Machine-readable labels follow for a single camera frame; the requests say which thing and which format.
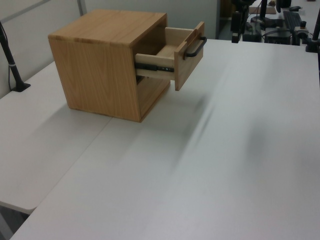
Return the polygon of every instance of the computer keyboard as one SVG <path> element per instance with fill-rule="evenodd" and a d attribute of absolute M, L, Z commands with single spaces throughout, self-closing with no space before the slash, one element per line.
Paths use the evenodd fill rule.
<path fill-rule="evenodd" d="M 301 18 L 299 13 L 293 11 L 283 11 L 284 22 L 288 29 L 295 30 L 295 27 L 300 27 Z"/>

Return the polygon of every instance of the white desk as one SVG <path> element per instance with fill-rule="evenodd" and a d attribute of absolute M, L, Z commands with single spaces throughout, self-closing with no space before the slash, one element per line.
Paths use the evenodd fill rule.
<path fill-rule="evenodd" d="M 318 239 L 319 88 L 301 47 L 208 40 L 181 91 L 113 118 L 12 240 Z"/>
<path fill-rule="evenodd" d="M 0 205 L 30 214 L 111 119 L 71 110 L 56 65 L 0 100 Z"/>

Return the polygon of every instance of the black stand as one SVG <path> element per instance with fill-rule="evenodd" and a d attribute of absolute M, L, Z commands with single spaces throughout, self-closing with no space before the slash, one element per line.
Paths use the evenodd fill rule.
<path fill-rule="evenodd" d="M 320 9 L 318 13 L 318 18 L 316 19 L 312 39 L 308 39 L 305 51 L 308 53 L 318 52 L 318 37 L 320 32 Z"/>
<path fill-rule="evenodd" d="M 2 46 L 2 49 L 5 54 L 5 57 L 9 63 L 9 67 L 10 67 L 12 74 L 14 76 L 14 79 L 15 79 L 15 88 L 13 88 L 12 91 L 21 93 L 22 91 L 26 90 L 31 85 L 28 83 L 24 83 L 20 77 L 20 74 L 18 72 L 18 68 L 16 66 L 14 57 L 11 54 L 8 40 L 7 40 L 6 35 L 4 33 L 4 29 L 3 29 L 1 22 L 0 22 L 0 42 L 1 42 L 1 46 Z"/>

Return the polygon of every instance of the white wall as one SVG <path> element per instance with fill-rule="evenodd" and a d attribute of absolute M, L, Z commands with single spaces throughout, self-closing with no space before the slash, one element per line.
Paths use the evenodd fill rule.
<path fill-rule="evenodd" d="M 7 18 L 39 2 L 41 2 L 41 0 L 0 0 L 1 19 Z"/>
<path fill-rule="evenodd" d="M 1 8 L 6 6 L 6 4 L 3 4 L 4 1 L 11 0 L 0 0 Z M 15 0 L 14 2 L 16 2 L 16 4 L 21 2 L 21 6 L 25 6 L 25 1 L 27 0 Z M 28 1 L 30 1 L 29 6 L 35 2 L 35 0 Z M 7 7 L 12 12 L 12 5 L 7 5 Z M 79 17 L 77 0 L 50 0 L 2 24 L 8 37 L 9 47 L 14 61 L 23 81 L 29 79 L 53 62 L 48 42 L 48 34 L 62 28 Z M 15 81 L 12 80 L 11 87 L 14 86 Z M 1 48 L 0 98 L 8 92 L 8 62 Z"/>
<path fill-rule="evenodd" d="M 82 5 L 87 12 L 113 9 L 167 13 L 168 26 L 173 28 L 193 29 L 204 21 L 210 39 L 216 38 L 220 15 L 220 0 L 82 0 Z"/>

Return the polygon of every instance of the black drawer handle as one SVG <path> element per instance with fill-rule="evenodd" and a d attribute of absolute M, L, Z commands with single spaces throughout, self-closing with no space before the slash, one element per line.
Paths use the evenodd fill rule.
<path fill-rule="evenodd" d="M 186 53 L 185 56 L 188 58 L 193 58 L 195 56 L 198 55 L 198 53 L 201 51 L 201 49 L 204 47 L 204 45 L 207 42 L 207 37 L 206 36 L 201 36 L 200 40 L 202 40 L 203 42 L 200 44 L 200 46 L 195 50 L 195 52 L 192 53 Z"/>

